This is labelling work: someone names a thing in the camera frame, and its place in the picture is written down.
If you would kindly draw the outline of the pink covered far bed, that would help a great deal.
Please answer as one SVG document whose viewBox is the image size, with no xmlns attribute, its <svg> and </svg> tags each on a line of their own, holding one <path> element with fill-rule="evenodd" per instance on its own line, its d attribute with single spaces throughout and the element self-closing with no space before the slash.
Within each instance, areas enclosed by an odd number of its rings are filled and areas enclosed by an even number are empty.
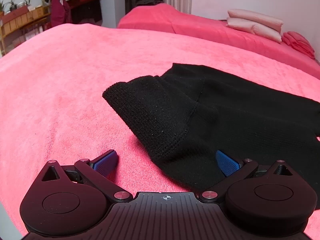
<svg viewBox="0 0 320 240">
<path fill-rule="evenodd" d="M 319 63 L 283 41 L 278 43 L 229 28 L 227 19 L 212 20 L 185 14 L 166 3 L 135 7 L 120 20 L 118 27 L 163 31 L 223 43 L 255 52 L 319 77 Z"/>
</svg>

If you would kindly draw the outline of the lower pale pink pillow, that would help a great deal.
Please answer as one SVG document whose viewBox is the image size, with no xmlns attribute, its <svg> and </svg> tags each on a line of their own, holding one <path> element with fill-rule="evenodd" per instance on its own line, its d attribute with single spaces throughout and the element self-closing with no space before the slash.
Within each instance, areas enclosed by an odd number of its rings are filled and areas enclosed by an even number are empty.
<svg viewBox="0 0 320 240">
<path fill-rule="evenodd" d="M 281 43 L 281 35 L 276 30 L 267 27 L 261 23 L 242 19 L 242 18 L 227 18 L 227 27 L 254 34 L 260 37 L 267 38 L 274 42 Z"/>
</svg>

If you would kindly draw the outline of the upper pale pink pillow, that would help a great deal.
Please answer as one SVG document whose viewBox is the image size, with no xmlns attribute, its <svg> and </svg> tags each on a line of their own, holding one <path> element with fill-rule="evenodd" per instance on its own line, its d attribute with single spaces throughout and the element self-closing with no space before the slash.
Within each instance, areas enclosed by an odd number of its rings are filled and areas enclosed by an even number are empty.
<svg viewBox="0 0 320 240">
<path fill-rule="evenodd" d="M 279 18 L 244 9 L 228 9 L 228 15 L 232 18 L 242 18 L 263 24 L 278 33 L 281 33 L 281 28 L 284 24 L 283 20 Z"/>
</svg>

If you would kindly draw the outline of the folded pink blanket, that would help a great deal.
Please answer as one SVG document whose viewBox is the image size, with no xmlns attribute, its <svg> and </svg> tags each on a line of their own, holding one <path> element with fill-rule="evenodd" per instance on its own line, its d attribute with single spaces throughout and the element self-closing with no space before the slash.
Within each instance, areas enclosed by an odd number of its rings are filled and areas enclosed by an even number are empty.
<svg viewBox="0 0 320 240">
<path fill-rule="evenodd" d="M 311 46 L 310 42 L 301 34 L 295 31 L 288 31 L 283 33 L 281 37 L 282 41 L 291 48 L 307 55 L 311 59 L 315 60 L 315 50 Z"/>
</svg>

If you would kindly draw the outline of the pink blanket near bed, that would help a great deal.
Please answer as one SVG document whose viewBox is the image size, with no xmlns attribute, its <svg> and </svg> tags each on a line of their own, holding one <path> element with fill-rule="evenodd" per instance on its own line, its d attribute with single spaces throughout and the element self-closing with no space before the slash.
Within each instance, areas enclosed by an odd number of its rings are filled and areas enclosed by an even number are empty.
<svg viewBox="0 0 320 240">
<path fill-rule="evenodd" d="M 319 100 L 319 80 L 251 51 L 150 30 L 63 24 L 1 58 L 1 203 L 21 235 L 20 203 L 44 164 L 72 165 L 109 149 L 110 179 L 122 188 L 179 192 L 103 99 L 120 81 L 162 75 L 173 63 L 213 67 L 261 85 Z"/>
</svg>

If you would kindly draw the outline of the potted plant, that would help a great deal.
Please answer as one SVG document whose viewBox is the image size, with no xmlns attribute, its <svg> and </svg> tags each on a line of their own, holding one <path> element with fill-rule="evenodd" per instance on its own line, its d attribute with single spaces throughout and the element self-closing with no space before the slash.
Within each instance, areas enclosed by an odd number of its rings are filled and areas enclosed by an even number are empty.
<svg viewBox="0 0 320 240">
<path fill-rule="evenodd" d="M 9 6 L 9 11 L 12 12 L 17 9 L 16 0 L 10 0 L 7 5 Z"/>
</svg>

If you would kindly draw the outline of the pale pink pillow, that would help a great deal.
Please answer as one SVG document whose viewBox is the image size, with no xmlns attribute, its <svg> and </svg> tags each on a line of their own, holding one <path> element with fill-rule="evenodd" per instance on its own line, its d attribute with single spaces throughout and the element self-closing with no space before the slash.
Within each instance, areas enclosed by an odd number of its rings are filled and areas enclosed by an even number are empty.
<svg viewBox="0 0 320 240">
<path fill-rule="evenodd" d="M 232 18 L 242 18 L 263 24 L 278 33 L 281 33 L 281 28 L 284 24 L 283 20 L 279 18 L 244 9 L 228 9 L 228 15 Z"/>
<path fill-rule="evenodd" d="M 254 34 L 260 37 L 267 38 L 274 42 L 281 43 L 281 35 L 276 30 L 267 27 L 261 23 L 242 19 L 242 18 L 227 18 L 227 27 Z"/>
</svg>

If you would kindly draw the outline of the wooden shelf with boxes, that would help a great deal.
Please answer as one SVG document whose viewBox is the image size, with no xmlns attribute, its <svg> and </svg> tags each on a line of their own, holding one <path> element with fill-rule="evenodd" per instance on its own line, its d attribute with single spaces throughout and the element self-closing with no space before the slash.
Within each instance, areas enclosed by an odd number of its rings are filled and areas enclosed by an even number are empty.
<svg viewBox="0 0 320 240">
<path fill-rule="evenodd" d="M 5 45 L 5 38 L 16 31 L 38 24 L 44 19 L 48 19 L 51 15 L 51 6 L 39 5 L 33 10 L 29 10 L 28 6 L 22 6 L 12 12 L 1 17 L 1 55 L 4 56 L 8 50 Z"/>
</svg>

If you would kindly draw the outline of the hanging clothes rack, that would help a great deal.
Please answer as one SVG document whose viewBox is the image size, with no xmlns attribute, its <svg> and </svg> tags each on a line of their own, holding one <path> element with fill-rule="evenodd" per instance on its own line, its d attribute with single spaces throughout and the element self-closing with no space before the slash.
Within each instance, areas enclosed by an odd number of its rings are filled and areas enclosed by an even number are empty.
<svg viewBox="0 0 320 240">
<path fill-rule="evenodd" d="M 102 24 L 100 0 L 44 0 L 49 4 L 50 26 L 61 24 Z"/>
</svg>

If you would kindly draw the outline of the black knit pants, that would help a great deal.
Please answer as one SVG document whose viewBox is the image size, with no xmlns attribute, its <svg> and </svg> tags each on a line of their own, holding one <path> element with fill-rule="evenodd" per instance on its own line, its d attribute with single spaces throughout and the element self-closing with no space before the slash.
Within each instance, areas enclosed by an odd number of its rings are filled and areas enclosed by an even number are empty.
<svg viewBox="0 0 320 240">
<path fill-rule="evenodd" d="M 270 165 L 283 159 L 319 191 L 319 103 L 206 67 L 118 82 L 103 98 L 151 161 L 205 190 L 223 178 L 216 152 Z"/>
</svg>

